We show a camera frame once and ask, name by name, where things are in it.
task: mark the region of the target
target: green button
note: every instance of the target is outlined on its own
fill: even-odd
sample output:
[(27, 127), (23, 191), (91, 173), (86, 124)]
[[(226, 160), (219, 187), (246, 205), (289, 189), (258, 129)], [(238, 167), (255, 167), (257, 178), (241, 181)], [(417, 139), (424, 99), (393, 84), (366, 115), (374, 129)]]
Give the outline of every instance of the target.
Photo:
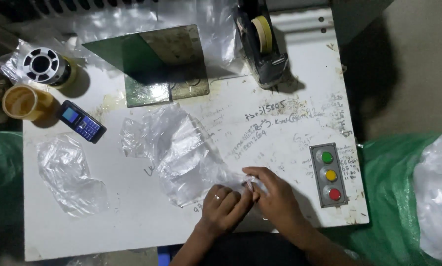
[(333, 155), (325, 151), (321, 154), (321, 160), (323, 160), (325, 163), (331, 163), (333, 161)]

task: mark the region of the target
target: yellow container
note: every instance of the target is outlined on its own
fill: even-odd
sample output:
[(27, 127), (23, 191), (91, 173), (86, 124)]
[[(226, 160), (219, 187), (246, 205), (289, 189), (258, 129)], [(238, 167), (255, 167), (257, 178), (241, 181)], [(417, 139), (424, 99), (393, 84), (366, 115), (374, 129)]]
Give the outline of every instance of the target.
[(2, 109), (9, 117), (35, 121), (53, 114), (54, 101), (48, 92), (27, 85), (16, 85), (2, 97)]

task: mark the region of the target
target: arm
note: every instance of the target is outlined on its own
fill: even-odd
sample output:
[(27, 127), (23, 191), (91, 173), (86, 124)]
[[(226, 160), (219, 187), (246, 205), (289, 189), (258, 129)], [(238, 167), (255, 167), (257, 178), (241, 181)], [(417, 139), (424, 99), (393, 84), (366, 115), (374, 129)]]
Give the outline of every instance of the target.
[(214, 241), (232, 231), (244, 218), (252, 207), (252, 199), (253, 195), (248, 189), (245, 189), (241, 196), (239, 192), (228, 187), (214, 185), (203, 201), (200, 221), (170, 266), (197, 265)]
[(289, 242), (305, 252), (308, 261), (317, 266), (357, 265), (343, 249), (316, 230), (301, 214), (291, 186), (265, 167), (242, 169), (259, 178), (268, 193), (253, 184), (259, 194), (258, 206), (262, 214)]

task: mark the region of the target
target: red button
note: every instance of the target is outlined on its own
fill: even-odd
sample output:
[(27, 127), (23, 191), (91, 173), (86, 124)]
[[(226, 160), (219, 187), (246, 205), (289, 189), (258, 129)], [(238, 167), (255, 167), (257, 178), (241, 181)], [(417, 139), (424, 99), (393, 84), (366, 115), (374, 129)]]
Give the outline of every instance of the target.
[(329, 197), (334, 201), (338, 201), (341, 198), (341, 192), (335, 188), (332, 188), (329, 191)]

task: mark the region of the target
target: metal spool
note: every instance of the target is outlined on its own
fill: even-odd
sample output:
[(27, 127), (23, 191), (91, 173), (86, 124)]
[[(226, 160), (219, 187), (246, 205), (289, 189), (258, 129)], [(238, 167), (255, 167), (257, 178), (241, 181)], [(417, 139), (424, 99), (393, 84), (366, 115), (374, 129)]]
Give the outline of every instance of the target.
[(39, 47), (26, 55), (23, 71), (32, 81), (56, 87), (70, 78), (72, 69), (59, 53)]

